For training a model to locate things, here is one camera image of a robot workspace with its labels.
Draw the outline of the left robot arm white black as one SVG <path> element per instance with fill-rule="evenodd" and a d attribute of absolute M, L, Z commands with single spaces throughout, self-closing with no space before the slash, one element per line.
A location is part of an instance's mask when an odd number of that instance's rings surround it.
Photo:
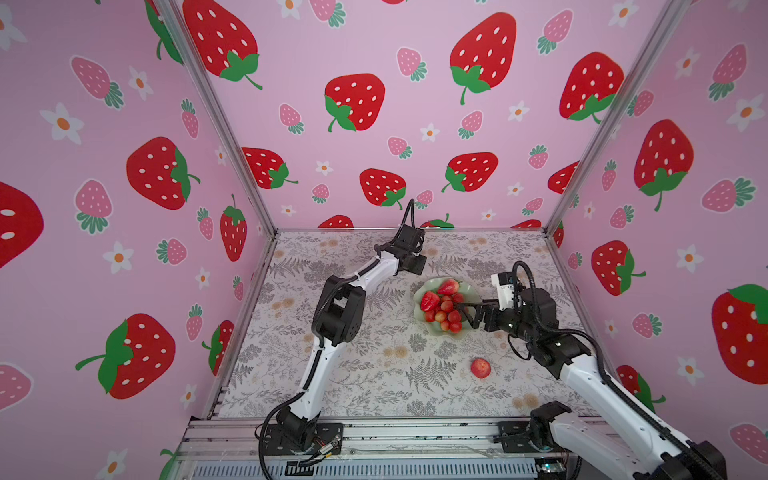
<path fill-rule="evenodd" d="M 298 451 L 310 449 L 327 383 L 345 347 L 361 329 L 367 295 L 401 272 L 421 274 L 426 264 L 424 240 L 425 231 L 415 222 L 415 201 L 410 200 L 394 237 L 374 247 L 370 262 L 347 277 L 328 277 L 312 316 L 314 342 L 299 390 L 267 414 L 261 441 L 274 432 Z"/>

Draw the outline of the fake red strawberry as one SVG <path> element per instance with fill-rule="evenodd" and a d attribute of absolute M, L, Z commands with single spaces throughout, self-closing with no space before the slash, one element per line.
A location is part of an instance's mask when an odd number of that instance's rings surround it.
<path fill-rule="evenodd" d="M 420 309 L 422 312 L 434 311 L 441 305 L 442 298 L 440 295 L 433 291 L 426 291 L 420 302 Z"/>

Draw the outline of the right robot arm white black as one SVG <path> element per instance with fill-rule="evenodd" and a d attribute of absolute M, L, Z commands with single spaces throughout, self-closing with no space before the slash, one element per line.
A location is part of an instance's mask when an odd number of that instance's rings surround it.
<path fill-rule="evenodd" d="M 523 341 L 524 359 L 574 390 L 614 431 L 598 431 L 553 401 L 530 414 L 524 435 L 535 448 L 570 451 L 610 479 L 726 478 L 725 458 L 717 448 L 692 441 L 615 380 L 590 335 L 560 327 L 555 301 L 537 287 L 525 262 L 493 275 L 492 284 L 495 299 L 458 304 L 469 325 Z"/>

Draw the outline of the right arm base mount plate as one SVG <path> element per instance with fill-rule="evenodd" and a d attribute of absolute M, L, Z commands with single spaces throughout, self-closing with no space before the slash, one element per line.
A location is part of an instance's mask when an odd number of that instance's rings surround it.
<path fill-rule="evenodd" d="M 562 447 L 543 440 L 528 420 L 501 421 L 497 424 L 498 433 L 492 438 L 505 453 L 550 454 L 565 453 Z"/>

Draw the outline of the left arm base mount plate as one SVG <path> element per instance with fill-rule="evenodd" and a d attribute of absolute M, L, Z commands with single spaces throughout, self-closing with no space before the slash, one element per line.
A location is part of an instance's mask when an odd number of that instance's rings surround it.
<path fill-rule="evenodd" d="M 312 455 L 325 447 L 339 454 L 344 433 L 343 423 L 310 423 L 298 427 L 270 423 L 260 433 L 259 446 L 266 456 Z"/>

